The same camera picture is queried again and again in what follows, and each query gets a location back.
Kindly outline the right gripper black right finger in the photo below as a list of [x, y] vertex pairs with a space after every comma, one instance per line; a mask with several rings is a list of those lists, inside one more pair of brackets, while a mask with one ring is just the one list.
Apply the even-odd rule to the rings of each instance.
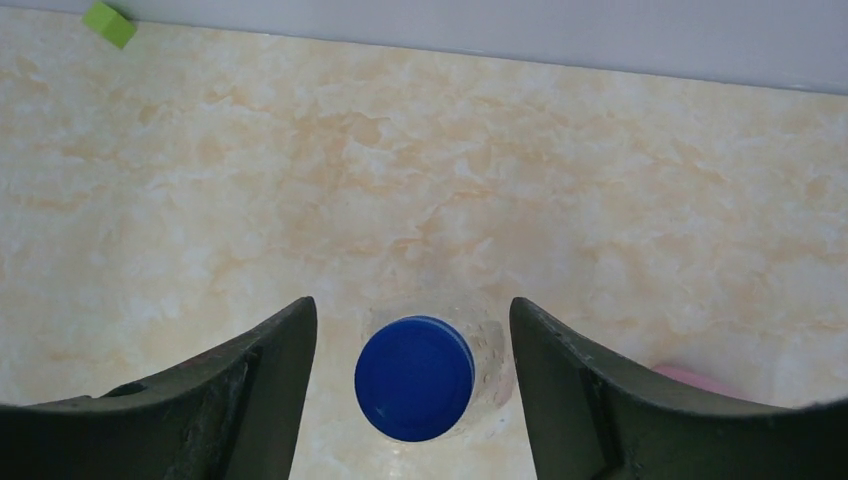
[[799, 409], [723, 396], [656, 373], [528, 299], [509, 312], [541, 479], [843, 479], [847, 403]]

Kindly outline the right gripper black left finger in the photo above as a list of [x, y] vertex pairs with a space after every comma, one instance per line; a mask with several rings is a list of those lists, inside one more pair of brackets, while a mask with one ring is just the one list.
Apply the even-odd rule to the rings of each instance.
[[5, 479], [285, 479], [317, 340], [312, 298], [100, 397], [1, 409]]

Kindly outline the clear bottle blue label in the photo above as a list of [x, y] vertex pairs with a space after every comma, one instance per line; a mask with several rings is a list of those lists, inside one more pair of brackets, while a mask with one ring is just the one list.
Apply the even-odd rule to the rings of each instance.
[[471, 349], [476, 366], [471, 403], [459, 422], [437, 438], [467, 431], [497, 412], [512, 395], [515, 373], [508, 323], [494, 302], [482, 293], [459, 289], [425, 291], [377, 303], [363, 327], [363, 346], [389, 322], [416, 315], [447, 322], [459, 331]]

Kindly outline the blue bottle cap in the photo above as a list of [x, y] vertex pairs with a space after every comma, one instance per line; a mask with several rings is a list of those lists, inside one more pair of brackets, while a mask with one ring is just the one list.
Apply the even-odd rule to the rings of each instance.
[[426, 315], [389, 322], [363, 346], [354, 371], [358, 405], [380, 433], [424, 442], [451, 430], [471, 403], [476, 366], [459, 331]]

